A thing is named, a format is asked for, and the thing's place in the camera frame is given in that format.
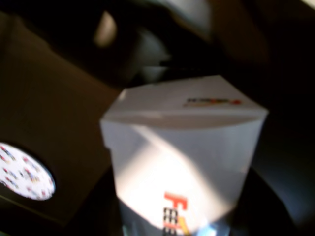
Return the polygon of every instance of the patterned circle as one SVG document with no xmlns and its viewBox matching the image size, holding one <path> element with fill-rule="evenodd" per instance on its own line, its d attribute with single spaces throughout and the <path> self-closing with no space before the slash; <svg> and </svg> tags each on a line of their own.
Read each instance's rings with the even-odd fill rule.
<svg viewBox="0 0 315 236">
<path fill-rule="evenodd" d="M 46 200 L 56 190 L 50 172 L 20 149 L 0 143 L 0 183 L 33 200 Z"/>
</svg>

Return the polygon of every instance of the white box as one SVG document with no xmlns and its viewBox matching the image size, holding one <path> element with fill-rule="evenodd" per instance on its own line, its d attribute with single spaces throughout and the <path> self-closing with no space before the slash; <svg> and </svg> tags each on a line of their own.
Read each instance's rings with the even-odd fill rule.
<svg viewBox="0 0 315 236">
<path fill-rule="evenodd" d="M 232 211 L 267 113 L 221 76 L 125 89 L 101 129 L 129 234 L 197 235 Z"/>
</svg>

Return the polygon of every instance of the orange logo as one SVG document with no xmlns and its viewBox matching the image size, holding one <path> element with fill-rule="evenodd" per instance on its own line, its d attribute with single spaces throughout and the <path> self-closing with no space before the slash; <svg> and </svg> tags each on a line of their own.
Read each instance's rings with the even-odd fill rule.
<svg viewBox="0 0 315 236">
<path fill-rule="evenodd" d="M 173 202 L 173 208 L 164 208 L 163 236 L 177 235 L 177 230 L 181 230 L 185 236 L 189 236 L 185 218 L 178 215 L 179 204 L 182 205 L 182 210 L 187 210 L 187 198 L 167 192 L 164 197 Z"/>
</svg>

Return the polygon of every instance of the red letter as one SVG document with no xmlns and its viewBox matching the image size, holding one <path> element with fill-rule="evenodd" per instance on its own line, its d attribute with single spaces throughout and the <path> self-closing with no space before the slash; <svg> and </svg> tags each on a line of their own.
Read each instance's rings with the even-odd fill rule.
<svg viewBox="0 0 315 236">
<path fill-rule="evenodd" d="M 165 193 L 164 197 L 173 201 L 173 207 L 177 209 L 178 203 L 183 205 L 183 210 L 187 210 L 187 198 L 172 193 Z"/>
</svg>

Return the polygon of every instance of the printed logo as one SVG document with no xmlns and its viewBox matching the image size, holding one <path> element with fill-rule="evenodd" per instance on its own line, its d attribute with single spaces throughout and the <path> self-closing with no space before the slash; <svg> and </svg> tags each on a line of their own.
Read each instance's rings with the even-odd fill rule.
<svg viewBox="0 0 315 236">
<path fill-rule="evenodd" d="M 186 220 L 184 217 L 179 215 L 179 210 L 187 210 L 188 201 L 187 198 L 175 195 L 172 193 L 165 193 L 164 197 L 167 200 L 173 202 L 172 208 L 164 208 L 164 228 L 163 236 L 173 236 L 178 234 L 184 234 L 185 236 L 190 236 L 188 227 L 186 225 Z"/>
<path fill-rule="evenodd" d="M 184 104 L 184 107 L 207 107 L 222 104 L 240 105 L 242 101 L 217 98 L 189 98 Z"/>
</svg>

